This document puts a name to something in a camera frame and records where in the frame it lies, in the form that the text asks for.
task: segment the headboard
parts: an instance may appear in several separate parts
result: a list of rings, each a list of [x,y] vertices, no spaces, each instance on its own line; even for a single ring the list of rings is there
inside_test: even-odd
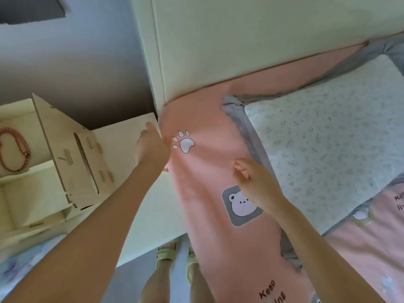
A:
[[[220,81],[404,30],[404,0],[132,0],[157,111]]]

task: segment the wooden organizer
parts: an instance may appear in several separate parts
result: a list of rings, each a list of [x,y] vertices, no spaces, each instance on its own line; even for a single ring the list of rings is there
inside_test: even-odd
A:
[[[95,208],[115,190],[93,132],[38,96],[0,106],[0,128],[17,130],[31,150],[21,172],[0,166],[0,248]],[[9,134],[0,136],[0,152],[11,169],[24,162]]]

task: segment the red beaded necklace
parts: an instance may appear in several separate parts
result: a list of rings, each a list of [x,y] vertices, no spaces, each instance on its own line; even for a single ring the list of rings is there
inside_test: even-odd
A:
[[[30,151],[27,143],[25,142],[24,137],[22,137],[20,133],[18,133],[16,130],[14,130],[12,128],[0,128],[0,135],[1,134],[11,134],[14,137],[15,142],[17,143],[18,150],[25,157],[25,160],[24,160],[24,163],[21,166],[21,168],[19,168],[17,170],[13,170],[6,166],[6,164],[3,161],[3,157],[1,156],[1,152],[0,152],[0,164],[3,166],[4,169],[6,169],[10,172],[20,172],[27,166],[29,158],[31,156],[31,151]],[[25,148],[25,152],[21,148],[21,143],[23,144],[23,146]]]

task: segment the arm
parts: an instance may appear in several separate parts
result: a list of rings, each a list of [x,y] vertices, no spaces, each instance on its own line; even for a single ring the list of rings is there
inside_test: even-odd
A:
[[[136,146],[139,162],[129,178],[51,250],[4,303],[99,302],[114,274],[139,206],[170,157],[153,124]]]
[[[265,167],[246,158],[235,159],[233,165],[234,178],[244,195],[270,214],[288,235],[323,303],[384,302],[283,196]],[[245,178],[240,170],[246,170],[249,178]]]

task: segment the hand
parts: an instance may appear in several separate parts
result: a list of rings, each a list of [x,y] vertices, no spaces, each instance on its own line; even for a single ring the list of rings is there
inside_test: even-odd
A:
[[[162,140],[153,123],[147,122],[146,130],[140,132],[136,142],[135,157],[138,165],[147,163],[161,173],[170,159],[170,144],[171,141]]]
[[[276,179],[264,166],[249,158],[234,159],[232,164],[233,177],[243,194],[273,218],[291,206]]]

